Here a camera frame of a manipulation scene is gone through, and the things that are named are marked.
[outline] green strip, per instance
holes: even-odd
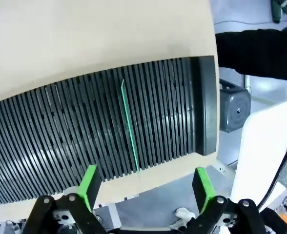
[[[79,186],[79,191],[78,191],[78,195],[83,198],[87,208],[89,209],[89,211],[91,212],[91,207],[89,205],[89,201],[88,201],[88,196],[87,196],[87,190],[88,190],[88,187],[90,185],[90,182],[95,174],[95,171],[96,171],[96,165],[90,165],[88,168],[87,168],[87,171],[85,172],[85,175],[81,181],[81,184]]]
[[[124,79],[122,81],[121,90],[122,90],[123,102],[124,102],[124,107],[125,107],[128,130],[129,130],[129,134],[130,134],[130,140],[132,142],[132,148],[133,148],[134,158],[135,158],[135,162],[136,162],[136,168],[137,168],[137,172],[140,172],[139,171],[139,165],[138,165],[137,145],[136,145],[136,141],[135,141],[135,134],[134,134],[132,119],[130,117],[128,98],[127,98],[126,86],[125,86]]]
[[[206,173],[206,169],[203,167],[198,167],[197,170],[198,170],[199,177],[201,179],[201,182],[203,184],[203,188],[204,188],[204,191],[206,194],[205,202],[204,202],[203,208],[200,212],[202,214],[205,211],[208,202],[215,197],[215,191],[214,191],[214,188],[212,186],[211,180],[208,177],[208,174]]]

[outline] floor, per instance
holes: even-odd
[[[282,18],[282,21],[286,21],[280,24],[271,23],[269,0],[210,0],[210,2],[216,33],[257,28],[283,29],[287,26],[286,16]],[[220,77],[243,85],[243,77],[234,70],[220,68]],[[287,100],[287,81],[251,77],[250,86],[253,96],[266,98],[275,103]],[[252,112],[263,108],[266,108],[266,105],[252,102]],[[218,159],[223,163],[229,164],[238,158],[241,132],[241,129],[232,133],[220,132]],[[207,171],[218,193],[230,193],[231,181],[222,177],[213,167],[209,167]],[[139,197],[117,203],[116,209],[121,224],[131,227],[166,227],[176,221],[173,214],[176,208],[187,207],[198,213],[191,181],[192,175],[188,175],[142,193]],[[108,207],[97,209],[96,214],[103,219],[102,224],[107,229],[113,228],[117,217],[114,215],[114,220],[111,220]]]

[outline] wire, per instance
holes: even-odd
[[[222,23],[241,23],[241,24],[247,24],[247,25],[260,25],[260,24],[271,24],[274,23],[273,21],[267,21],[267,22],[254,22],[254,23],[250,23],[250,22],[243,22],[243,21],[238,21],[238,20],[224,20],[221,22],[217,22],[214,23],[214,25],[218,25],[218,24],[222,24]]]
[[[261,200],[260,204],[257,205],[257,209],[258,210],[265,204],[265,202],[267,201],[267,199],[271,195],[272,191],[274,190],[274,188],[275,188],[275,186],[276,186],[276,184],[278,182],[278,178],[279,178],[279,176],[281,174],[281,171],[283,170],[283,168],[284,168],[286,163],[287,163],[287,152],[286,152],[284,158],[281,161],[281,164],[280,164],[280,166],[278,168],[278,171],[277,171],[273,181],[271,182],[271,185],[270,185],[269,189],[267,190],[267,192],[266,192],[265,196],[263,197],[263,199]]]

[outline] black slatted rack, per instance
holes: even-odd
[[[214,57],[160,60],[95,72],[0,101],[0,203],[136,172],[121,93],[124,79],[139,167],[216,151]]]

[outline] green pad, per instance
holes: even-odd
[[[77,194],[84,200],[89,211],[92,211],[101,185],[101,178],[96,165],[90,165],[80,183]]]
[[[125,86],[125,80],[124,79],[122,81],[121,90],[122,90],[123,102],[124,102],[124,107],[125,107],[125,112],[126,112],[128,130],[130,133],[130,140],[132,142],[132,148],[133,148],[133,153],[134,153],[134,158],[135,158],[135,163],[136,163],[136,169],[137,169],[137,172],[139,172],[137,145],[136,145],[136,141],[135,141],[135,134],[134,134],[132,118],[130,117],[130,110],[129,110],[129,104],[128,104],[128,98],[127,98],[127,92],[126,92],[126,86]]]
[[[205,168],[196,168],[192,180],[192,188],[196,197],[198,209],[202,214],[205,211],[208,202],[215,197],[214,188]]]

